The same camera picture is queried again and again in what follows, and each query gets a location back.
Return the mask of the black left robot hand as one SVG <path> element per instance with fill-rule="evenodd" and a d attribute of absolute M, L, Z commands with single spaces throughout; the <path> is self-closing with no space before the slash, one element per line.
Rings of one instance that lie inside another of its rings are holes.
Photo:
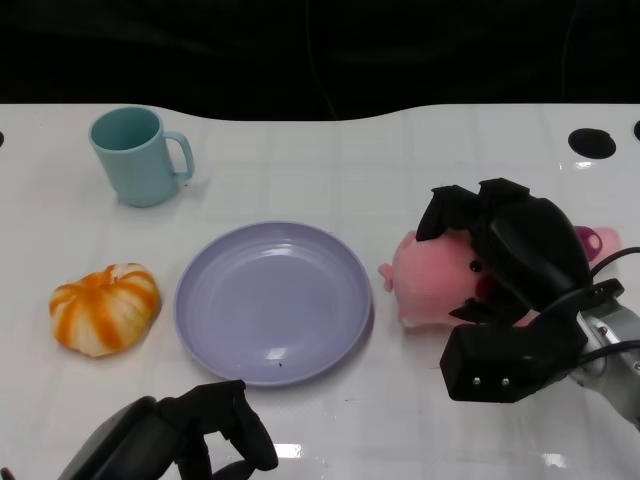
<path fill-rule="evenodd" d="M 182 479 L 248 479 L 278 464 L 274 444 L 241 380 L 203 384 L 179 397 L 142 397 L 103 422 L 62 479 L 159 479 L 176 465 Z M 242 459 L 214 472 L 205 437 L 219 433 Z"/>

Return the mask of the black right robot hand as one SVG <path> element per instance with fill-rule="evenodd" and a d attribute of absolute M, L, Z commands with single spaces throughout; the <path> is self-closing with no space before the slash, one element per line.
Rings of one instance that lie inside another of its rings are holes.
<path fill-rule="evenodd" d="M 476 324 L 513 325 L 593 284 L 580 237 L 554 203 L 504 178 L 484 180 L 478 193 L 438 187 L 418 225 L 416 240 L 451 231 L 469 234 L 473 261 L 494 285 L 482 300 L 450 314 Z"/>

